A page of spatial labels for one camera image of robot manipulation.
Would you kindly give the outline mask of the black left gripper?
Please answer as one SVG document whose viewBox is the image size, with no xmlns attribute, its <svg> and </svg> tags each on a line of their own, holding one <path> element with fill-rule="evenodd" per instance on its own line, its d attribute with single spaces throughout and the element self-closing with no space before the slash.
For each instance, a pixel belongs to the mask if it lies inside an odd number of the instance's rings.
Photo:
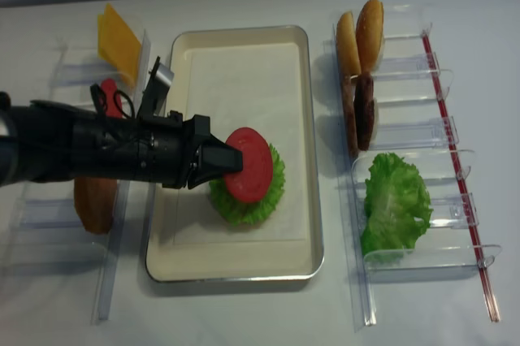
<svg viewBox="0 0 520 346">
<path fill-rule="evenodd" d="M 199 170 L 191 170 L 199 149 Z M 210 134 L 194 115 L 78 119 L 72 130 L 72 176 L 121 179 L 188 189 L 243 169 L 242 152 Z"/>
</svg>

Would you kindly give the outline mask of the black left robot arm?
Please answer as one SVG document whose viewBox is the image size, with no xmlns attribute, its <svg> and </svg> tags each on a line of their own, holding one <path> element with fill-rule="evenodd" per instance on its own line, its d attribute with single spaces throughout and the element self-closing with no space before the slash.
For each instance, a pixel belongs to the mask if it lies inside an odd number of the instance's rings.
<svg viewBox="0 0 520 346">
<path fill-rule="evenodd" d="M 210 118 L 139 113 L 130 119 L 33 101 L 1 112 L 1 183 L 63 182 L 78 177 L 195 188 L 241 171 L 241 151 L 210 132 Z"/>
</svg>

